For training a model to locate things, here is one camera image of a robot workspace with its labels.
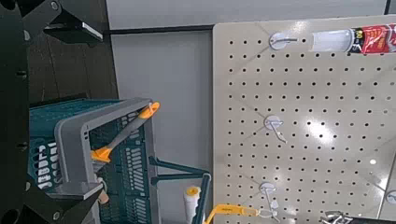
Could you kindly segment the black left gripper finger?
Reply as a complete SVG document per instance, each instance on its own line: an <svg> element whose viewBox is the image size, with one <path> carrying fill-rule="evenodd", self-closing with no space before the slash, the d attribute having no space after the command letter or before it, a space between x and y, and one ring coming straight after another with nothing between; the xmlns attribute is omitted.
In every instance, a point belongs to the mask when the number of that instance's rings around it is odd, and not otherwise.
<svg viewBox="0 0 396 224"><path fill-rule="evenodd" d="M103 33L88 14L89 0L18 0L24 28L24 45L41 33L66 44L93 44Z"/></svg>
<svg viewBox="0 0 396 224"><path fill-rule="evenodd" d="M103 189L99 183L67 182L45 192L27 178L18 224L81 224Z"/></svg>

